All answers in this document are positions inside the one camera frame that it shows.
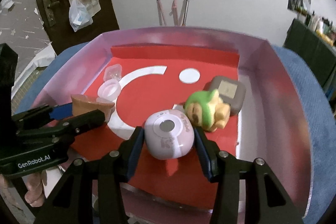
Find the plastic bag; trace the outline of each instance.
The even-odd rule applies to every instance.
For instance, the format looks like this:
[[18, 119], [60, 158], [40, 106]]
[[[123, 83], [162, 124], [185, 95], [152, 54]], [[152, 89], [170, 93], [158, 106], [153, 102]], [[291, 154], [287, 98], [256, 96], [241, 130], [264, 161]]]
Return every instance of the plastic bag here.
[[69, 10], [69, 20], [75, 32], [93, 23], [93, 19], [86, 7], [79, 0], [72, 0]]

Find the green and yellow toy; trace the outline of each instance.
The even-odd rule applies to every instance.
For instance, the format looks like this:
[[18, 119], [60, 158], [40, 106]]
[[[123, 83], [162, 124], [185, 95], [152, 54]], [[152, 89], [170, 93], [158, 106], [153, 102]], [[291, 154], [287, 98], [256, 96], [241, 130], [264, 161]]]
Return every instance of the green and yellow toy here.
[[189, 96], [184, 110], [190, 122], [205, 131], [223, 129], [230, 118], [230, 105], [223, 103], [217, 89], [197, 91]]

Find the blue fabric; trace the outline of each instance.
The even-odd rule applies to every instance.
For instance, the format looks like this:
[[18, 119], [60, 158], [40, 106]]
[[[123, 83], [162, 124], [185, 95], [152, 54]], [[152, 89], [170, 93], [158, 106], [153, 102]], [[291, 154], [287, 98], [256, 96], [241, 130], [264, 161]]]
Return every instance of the blue fabric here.
[[87, 43], [70, 47], [65, 51], [61, 52], [61, 54], [58, 55], [55, 60], [51, 62], [51, 64], [41, 73], [39, 78], [31, 85], [25, 97], [21, 100], [15, 114], [27, 111], [33, 104], [34, 100], [41, 92], [43, 87], [49, 82], [54, 74]]
[[296, 53], [273, 47], [294, 83], [310, 128], [313, 191], [305, 224], [316, 224], [336, 194], [336, 125], [328, 100]]

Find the white curved stripe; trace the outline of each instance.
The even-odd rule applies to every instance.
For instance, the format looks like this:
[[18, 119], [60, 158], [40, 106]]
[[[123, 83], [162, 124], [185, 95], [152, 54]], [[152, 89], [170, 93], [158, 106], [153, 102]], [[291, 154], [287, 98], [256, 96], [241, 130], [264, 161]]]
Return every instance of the white curved stripe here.
[[[134, 79], [137, 79], [145, 75], [163, 75], [167, 69], [167, 66], [151, 66], [134, 70], [125, 75], [120, 81], [121, 90]], [[112, 113], [108, 127], [120, 138], [128, 140], [134, 131], [134, 127], [126, 124], [118, 115], [117, 108]]]

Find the screw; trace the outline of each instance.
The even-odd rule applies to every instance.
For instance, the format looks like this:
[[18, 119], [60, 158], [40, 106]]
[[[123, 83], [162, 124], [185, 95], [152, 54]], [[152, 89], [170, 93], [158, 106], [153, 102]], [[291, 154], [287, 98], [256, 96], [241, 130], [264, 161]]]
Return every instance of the screw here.
[[257, 158], [257, 159], [255, 160], [255, 162], [256, 162], [256, 164], [258, 164], [258, 165], [264, 165], [264, 164], [265, 164], [265, 161], [264, 161], [262, 158]]
[[110, 157], [118, 157], [119, 156], [119, 151], [113, 150], [110, 152]]
[[51, 140], [51, 142], [53, 142], [53, 143], [57, 143], [59, 141], [59, 138], [58, 137], [55, 137], [55, 138], [53, 138], [52, 140]]
[[226, 151], [220, 151], [218, 154], [222, 158], [227, 158], [229, 156], [229, 153]]
[[80, 166], [83, 163], [82, 159], [76, 159], [73, 161], [73, 165], [74, 166]]

